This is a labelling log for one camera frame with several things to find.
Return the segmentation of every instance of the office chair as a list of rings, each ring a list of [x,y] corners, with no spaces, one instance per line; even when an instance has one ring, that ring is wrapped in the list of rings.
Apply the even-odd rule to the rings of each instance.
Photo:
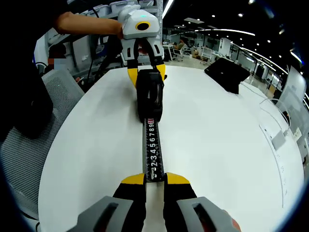
[[[43,166],[61,125],[84,92],[69,71],[51,70],[42,77],[53,101],[51,120],[37,139],[11,129],[2,145],[1,162],[18,207],[38,219],[38,195]]]
[[[183,53],[184,50],[187,49],[188,46],[185,44],[180,50],[178,49],[173,49],[174,54],[176,55],[177,61],[183,61]]]
[[[201,54],[201,58],[207,58],[209,60],[211,60],[211,53],[212,53],[212,50],[210,48],[207,48],[207,47],[203,47],[202,48],[202,54]]]

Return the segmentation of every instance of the ceiling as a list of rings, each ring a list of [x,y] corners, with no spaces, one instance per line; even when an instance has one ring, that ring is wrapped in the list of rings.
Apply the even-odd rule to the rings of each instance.
[[[302,12],[300,5],[296,4],[297,1],[293,1],[294,6],[291,2],[278,5],[271,0],[256,0],[252,4],[249,4],[249,0],[174,0],[163,19],[163,27],[173,28],[172,34],[180,33],[180,30],[184,32],[200,29],[198,27],[251,32],[255,36],[227,31],[199,31],[197,33],[207,36],[210,34],[210,36],[218,39],[228,36],[237,45],[252,51],[257,49],[257,53],[278,64],[284,70],[287,70],[287,65],[293,65],[299,71],[304,72],[304,66],[301,66],[290,53],[290,50],[294,48],[294,52],[303,61],[307,60],[306,54],[302,53],[303,49],[300,49],[303,45],[303,37],[298,32],[301,31],[300,21],[302,19],[299,19],[299,16],[302,15]],[[189,24],[184,21],[187,17],[200,19],[204,23]],[[185,27],[178,29],[175,25],[184,25]],[[285,29],[285,32],[279,35],[282,29]]]

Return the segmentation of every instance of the black laptop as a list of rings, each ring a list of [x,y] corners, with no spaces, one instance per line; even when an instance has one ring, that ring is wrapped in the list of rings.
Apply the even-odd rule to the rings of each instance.
[[[225,58],[218,59],[204,72],[226,91],[236,94],[239,93],[240,82],[250,76],[249,71]]]

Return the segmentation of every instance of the white round table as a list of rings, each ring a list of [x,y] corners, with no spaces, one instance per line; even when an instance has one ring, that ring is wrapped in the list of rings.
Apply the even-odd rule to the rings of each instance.
[[[287,212],[276,161],[250,107],[261,99],[241,85],[239,96],[228,93],[203,70],[167,66],[166,74],[159,122],[165,172],[187,178],[198,197],[226,210],[243,232],[274,230]],[[293,204],[303,173],[291,144]],[[42,231],[70,229],[81,212],[138,173],[136,90],[127,69],[115,69],[82,97],[50,148],[39,190]],[[162,201],[162,185],[147,184],[144,231],[165,230]]]

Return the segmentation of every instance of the tape measure numbers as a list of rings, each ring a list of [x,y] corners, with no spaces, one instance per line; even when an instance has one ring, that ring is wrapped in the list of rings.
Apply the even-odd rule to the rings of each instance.
[[[143,141],[146,179],[150,182],[163,181],[164,169],[159,128],[158,122],[153,118],[144,121]]]

